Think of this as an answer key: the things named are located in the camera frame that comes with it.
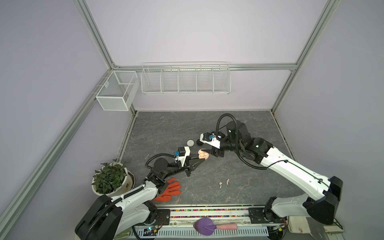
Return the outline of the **pink round charging case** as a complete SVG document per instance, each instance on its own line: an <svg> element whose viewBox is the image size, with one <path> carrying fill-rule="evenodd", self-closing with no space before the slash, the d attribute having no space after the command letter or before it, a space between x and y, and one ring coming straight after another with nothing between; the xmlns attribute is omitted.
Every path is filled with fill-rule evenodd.
<svg viewBox="0 0 384 240"><path fill-rule="evenodd" d="M210 154L206 152L206 149L200 149L198 151L198 154L199 154L199 159L204 159L204 160L207 160L210 156Z"/></svg>

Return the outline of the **white earbud charging case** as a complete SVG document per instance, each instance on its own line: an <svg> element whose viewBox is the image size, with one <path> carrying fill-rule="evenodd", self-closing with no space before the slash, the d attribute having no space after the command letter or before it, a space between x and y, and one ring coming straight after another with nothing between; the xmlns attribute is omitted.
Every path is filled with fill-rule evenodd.
<svg viewBox="0 0 384 240"><path fill-rule="evenodd" d="M188 140L187 141L187 146L188 147L193 147L195 145L195 142L193 140Z"/></svg>

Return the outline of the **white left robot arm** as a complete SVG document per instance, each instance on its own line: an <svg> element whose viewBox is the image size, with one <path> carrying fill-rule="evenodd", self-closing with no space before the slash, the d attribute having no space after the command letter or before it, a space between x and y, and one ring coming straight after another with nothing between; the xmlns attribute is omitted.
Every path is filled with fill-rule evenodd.
<svg viewBox="0 0 384 240"><path fill-rule="evenodd" d="M96 199L75 228L81 240L112 240L116 235L147 221L155 221L156 206L153 201L167 202L181 194L181 185L173 177L180 172L190 175L209 157L200 150L198 154L156 154L146 162L150 173L137 188L115 197L102 195Z"/></svg>

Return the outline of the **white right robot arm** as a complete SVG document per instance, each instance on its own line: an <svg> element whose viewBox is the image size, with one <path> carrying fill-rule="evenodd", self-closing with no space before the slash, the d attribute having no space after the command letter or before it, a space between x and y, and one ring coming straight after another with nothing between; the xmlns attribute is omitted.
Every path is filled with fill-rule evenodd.
<svg viewBox="0 0 384 240"><path fill-rule="evenodd" d="M291 198L271 197L263 209L267 221L311 217L324 225L334 223L343 189L340 178L320 175L292 160L265 139L253 138L247 126L228 113L219 117L213 132L201 134L199 141L212 146L213 155L217 157L234 152L247 166L272 170L304 192Z"/></svg>

